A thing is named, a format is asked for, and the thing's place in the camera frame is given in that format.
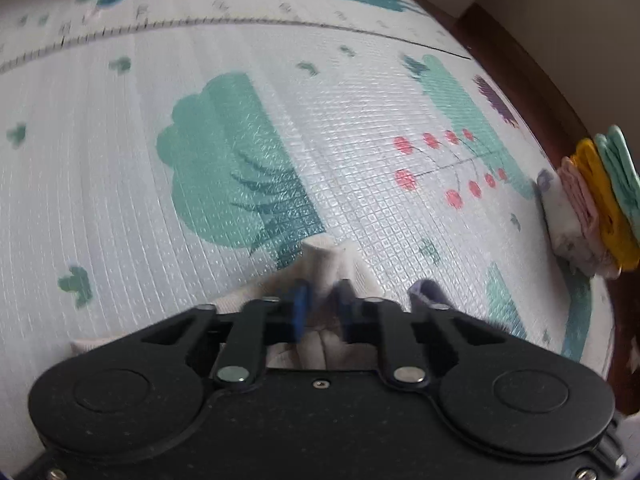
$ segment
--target mint green towel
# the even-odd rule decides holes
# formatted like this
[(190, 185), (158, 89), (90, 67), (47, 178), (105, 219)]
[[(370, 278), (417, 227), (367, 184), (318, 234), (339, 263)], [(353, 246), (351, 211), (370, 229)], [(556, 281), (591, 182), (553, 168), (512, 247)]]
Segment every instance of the mint green towel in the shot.
[(619, 127), (612, 126), (606, 136), (597, 134), (595, 143), (618, 205), (640, 242), (640, 179), (626, 148), (625, 137)]

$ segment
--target white patterned cloth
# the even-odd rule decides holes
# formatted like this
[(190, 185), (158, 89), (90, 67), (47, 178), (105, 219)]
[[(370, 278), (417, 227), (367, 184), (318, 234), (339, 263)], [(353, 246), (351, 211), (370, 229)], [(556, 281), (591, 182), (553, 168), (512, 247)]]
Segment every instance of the white patterned cloth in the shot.
[(555, 254), (580, 269), (585, 276), (594, 276), (600, 263), (582, 234), (582, 226), (558, 175), (542, 170), (538, 175), (546, 226)]

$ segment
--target black line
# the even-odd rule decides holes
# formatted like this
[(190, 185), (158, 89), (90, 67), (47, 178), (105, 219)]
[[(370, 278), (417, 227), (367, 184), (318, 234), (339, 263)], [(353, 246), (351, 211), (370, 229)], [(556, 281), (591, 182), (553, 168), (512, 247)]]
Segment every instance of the black line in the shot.
[[(260, 24), (260, 25), (295, 25), (297, 27), (315, 27), (315, 28), (330, 28), (332, 30), (342, 30), (344, 32), (356, 32), (357, 34), (366, 34), (368, 36), (375, 36), (377, 38), (385, 38), (387, 40), (396, 40), (402, 41), (403, 43), (414, 44), (417, 46), (423, 46), (424, 48), (429, 48), (431, 50), (437, 50), (438, 52), (442, 52), (443, 54), (449, 54), (450, 56), (459, 57), (461, 59), (471, 60), (472, 58), (469, 56), (464, 56), (463, 54), (457, 54), (455, 52), (450, 52), (449, 50), (445, 50), (443, 48), (439, 48), (437, 46), (428, 45), (424, 43), (419, 43), (418, 41), (406, 40), (405, 38), (396, 38), (395, 36), (391, 36), (389, 34), (382, 34), (380, 32), (374, 32), (373, 30), (364, 30), (362, 28), (354, 28), (354, 27), (342, 27), (340, 25), (329, 25), (327, 23), (314, 23), (314, 22), (299, 22), (295, 20), (266, 20), (263, 18), (187, 18), (186, 20), (171, 20), (170, 22), (166, 22), (162, 20), (162, 22), (152, 22), (151, 27), (147, 28), (149, 22), (145, 20), (144, 27), (140, 29), (139, 25), (136, 25), (135, 28), (132, 28), (132, 25), (129, 25), (125, 30), (122, 27), (113, 27), (113, 28), (104, 28), (102, 30), (102, 34), (97, 36), (98, 32), (92, 34), (91, 36), (76, 36), (75, 38), (71, 38), (70, 40), (63, 39), (60, 42), (56, 42), (54, 44), (46, 45), (44, 47), (44, 55), (49, 55), (51, 52), (59, 52), (62, 50), (66, 50), (71, 48), (74, 45), (80, 44), (80, 39), (83, 39), (83, 44), (93, 43), (94, 41), (101, 40), (105, 37), (112, 38), (114, 36), (124, 36), (125, 34), (134, 34), (136, 32), (141, 32), (142, 30), (155, 30), (156, 28), (180, 28), (180, 27), (193, 27), (194, 25), (219, 25), (223, 24), (233, 24), (233, 25), (246, 25), (246, 24)], [(28, 63), (29, 60), (21, 60), (23, 55), (16, 57), (15, 59), (5, 61), (0, 64), (0, 74), (7, 72), (8, 70), (15, 68), (17, 66), (24, 65)]]
[(496, 153), (502, 153), (504, 150), (496, 150), (494, 152), (486, 152), (486, 153), (481, 153), (480, 155), (476, 155), (476, 156), (472, 156), (471, 158), (464, 158), (462, 160), (458, 159), (458, 162), (454, 162), (453, 164), (447, 164), (446, 166), (440, 166), (439, 168), (434, 168), (433, 170), (429, 170), (429, 171), (423, 171), (422, 173), (416, 173), (414, 175), (415, 178), (418, 178), (419, 176), (425, 176), (428, 175), (430, 173), (436, 173), (437, 171), (441, 171), (441, 170), (448, 170), (449, 168), (454, 168), (455, 166), (460, 166), (461, 164), (465, 164), (466, 162), (469, 161), (474, 161), (477, 158), (482, 158), (486, 155), (495, 155)]

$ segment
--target circular gripper cap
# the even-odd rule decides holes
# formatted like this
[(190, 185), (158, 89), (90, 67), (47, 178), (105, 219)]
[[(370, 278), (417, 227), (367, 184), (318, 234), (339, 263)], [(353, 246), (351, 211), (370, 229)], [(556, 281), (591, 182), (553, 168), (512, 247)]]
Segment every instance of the circular gripper cap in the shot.
[(443, 378), (439, 401), (472, 439), (526, 456), (579, 450), (604, 432), (614, 411), (598, 375), (528, 344), (474, 348)]
[(122, 462), (178, 435), (203, 396), (201, 379), (171, 347), (107, 346), (45, 372), (31, 389), (29, 411), (50, 446)]

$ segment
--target play mat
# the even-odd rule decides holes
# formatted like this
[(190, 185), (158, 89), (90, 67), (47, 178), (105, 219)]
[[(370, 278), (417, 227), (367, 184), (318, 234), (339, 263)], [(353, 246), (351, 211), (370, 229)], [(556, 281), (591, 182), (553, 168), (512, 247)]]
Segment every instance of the play mat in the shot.
[(0, 468), (69, 341), (131, 332), (357, 244), (386, 295), (609, 365), (604, 282), (553, 255), (551, 165), (411, 0), (0, 0)]

